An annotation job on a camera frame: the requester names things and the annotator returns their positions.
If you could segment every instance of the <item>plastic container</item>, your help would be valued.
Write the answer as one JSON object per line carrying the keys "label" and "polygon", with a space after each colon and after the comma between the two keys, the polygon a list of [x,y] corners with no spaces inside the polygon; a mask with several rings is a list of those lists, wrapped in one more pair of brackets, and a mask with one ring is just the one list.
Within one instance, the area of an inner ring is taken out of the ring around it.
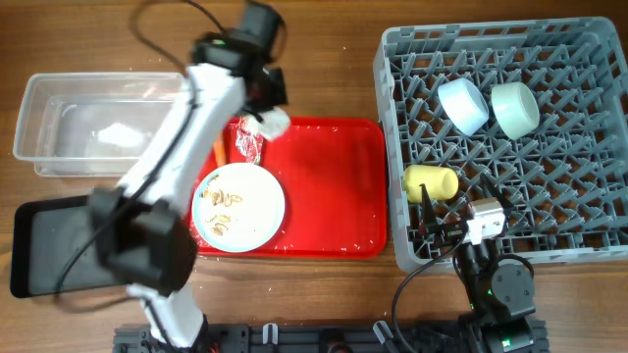
{"label": "plastic container", "polygon": [[[389,165],[389,205],[398,265],[410,272],[440,255],[418,235],[421,206],[402,188],[407,166],[456,171],[456,197],[434,202],[440,222],[482,197],[479,175],[515,205],[500,254],[533,263],[628,258],[628,68],[604,18],[422,25],[386,30],[373,62]],[[490,111],[471,136],[443,114],[436,94],[465,77],[491,106],[497,84],[521,81],[541,118],[510,140]],[[432,271],[451,269],[450,260]]]}
{"label": "plastic container", "polygon": [[[237,122],[223,134],[228,163],[244,162]],[[188,222],[203,256],[358,260],[386,245],[386,157],[377,124],[364,119],[292,118],[288,130],[264,142],[260,166],[282,186],[284,221],[259,248],[227,253],[210,246]],[[196,185],[216,169],[211,153]]]}
{"label": "plastic container", "polygon": [[43,177],[116,177],[170,111],[177,73],[37,74],[22,101],[13,154]]}

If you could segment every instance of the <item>yellow object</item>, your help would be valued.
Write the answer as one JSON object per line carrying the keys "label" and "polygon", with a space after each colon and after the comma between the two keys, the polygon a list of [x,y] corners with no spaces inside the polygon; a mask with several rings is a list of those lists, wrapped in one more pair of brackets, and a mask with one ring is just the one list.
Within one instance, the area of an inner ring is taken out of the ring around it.
{"label": "yellow object", "polygon": [[448,200],[458,191],[458,176],[449,168],[410,166],[403,173],[403,188],[409,202],[421,202],[421,184],[432,200]]}

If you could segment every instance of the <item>plastic wrap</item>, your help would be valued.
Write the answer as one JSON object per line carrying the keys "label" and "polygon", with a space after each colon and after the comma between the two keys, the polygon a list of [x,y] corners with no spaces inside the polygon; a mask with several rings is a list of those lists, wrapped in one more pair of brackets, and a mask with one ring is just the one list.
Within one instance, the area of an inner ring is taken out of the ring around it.
{"label": "plastic wrap", "polygon": [[247,123],[248,119],[249,118],[241,118],[239,122],[237,122],[235,147],[237,151],[246,158],[246,163],[259,165],[262,159],[264,137],[259,133],[250,132]]}

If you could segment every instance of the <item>white plate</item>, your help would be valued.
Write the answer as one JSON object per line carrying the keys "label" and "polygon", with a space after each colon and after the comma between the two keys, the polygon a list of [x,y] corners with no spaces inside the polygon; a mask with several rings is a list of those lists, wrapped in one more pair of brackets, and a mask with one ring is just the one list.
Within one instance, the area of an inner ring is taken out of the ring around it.
{"label": "white plate", "polygon": [[[241,196],[242,202],[230,207],[214,206],[211,197],[202,198],[211,180],[212,190]],[[265,169],[249,163],[233,163],[215,170],[198,184],[192,200],[192,221],[203,239],[219,250],[234,253],[264,245],[279,229],[285,211],[286,198],[279,182]],[[216,215],[231,218],[225,223],[229,230],[223,235],[212,231],[217,220],[207,222]]]}

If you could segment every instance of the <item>clear plastic container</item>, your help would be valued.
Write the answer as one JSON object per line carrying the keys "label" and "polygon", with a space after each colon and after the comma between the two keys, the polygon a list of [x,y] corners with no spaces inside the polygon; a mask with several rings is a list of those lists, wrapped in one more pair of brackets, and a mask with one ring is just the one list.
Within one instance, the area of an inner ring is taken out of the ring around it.
{"label": "clear plastic container", "polygon": [[13,154],[43,177],[117,177],[151,141],[180,92],[177,73],[37,74]]}

